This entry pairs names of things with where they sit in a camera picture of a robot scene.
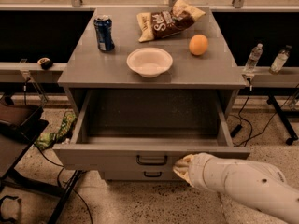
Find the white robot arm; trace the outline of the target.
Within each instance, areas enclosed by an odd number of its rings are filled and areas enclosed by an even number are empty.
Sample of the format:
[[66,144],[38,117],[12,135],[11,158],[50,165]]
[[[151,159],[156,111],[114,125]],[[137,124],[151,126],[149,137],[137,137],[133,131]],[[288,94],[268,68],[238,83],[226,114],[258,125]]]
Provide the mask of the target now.
[[173,171],[196,189],[226,194],[251,209],[299,224],[299,190],[272,164],[199,153],[178,160]]

